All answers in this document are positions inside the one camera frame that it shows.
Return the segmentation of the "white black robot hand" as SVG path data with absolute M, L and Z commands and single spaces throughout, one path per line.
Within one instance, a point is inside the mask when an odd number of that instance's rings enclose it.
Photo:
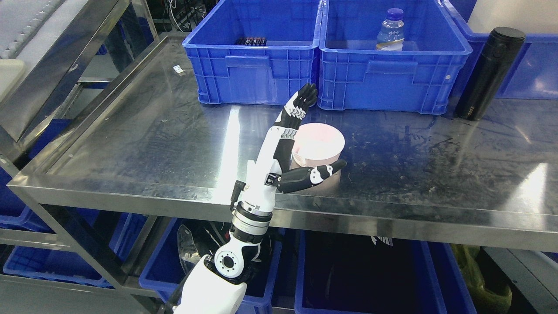
M 306 83 L 283 106 L 266 133 L 255 166 L 247 175 L 242 197 L 231 207 L 236 213 L 270 216 L 277 191 L 287 194 L 315 187 L 347 165 L 345 160 L 337 160 L 316 167 L 289 168 L 295 135 L 316 101 L 315 84 Z

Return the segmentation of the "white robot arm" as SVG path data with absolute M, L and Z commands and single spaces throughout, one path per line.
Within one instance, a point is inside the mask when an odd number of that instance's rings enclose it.
M 240 201 L 233 211 L 229 241 L 204 255 L 183 285 L 174 314 L 235 314 L 247 290 L 273 205 Z

